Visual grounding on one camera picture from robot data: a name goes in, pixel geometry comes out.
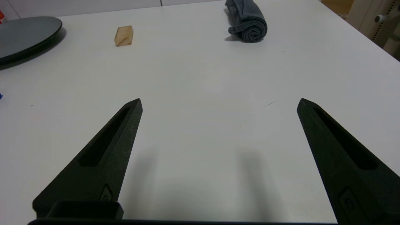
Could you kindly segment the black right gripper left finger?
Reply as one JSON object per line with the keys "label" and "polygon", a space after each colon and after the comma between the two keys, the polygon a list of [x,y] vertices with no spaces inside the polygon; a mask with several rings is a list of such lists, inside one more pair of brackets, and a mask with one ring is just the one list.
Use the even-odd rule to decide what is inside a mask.
{"label": "black right gripper left finger", "polygon": [[38,218],[59,201],[117,201],[143,109],[125,104],[34,199]]}

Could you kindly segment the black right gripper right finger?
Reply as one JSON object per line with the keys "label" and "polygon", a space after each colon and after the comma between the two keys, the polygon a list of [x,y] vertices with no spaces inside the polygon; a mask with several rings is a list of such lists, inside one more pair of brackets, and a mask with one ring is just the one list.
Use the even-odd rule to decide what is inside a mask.
{"label": "black right gripper right finger", "polygon": [[297,114],[337,223],[398,225],[399,176],[316,103]]}

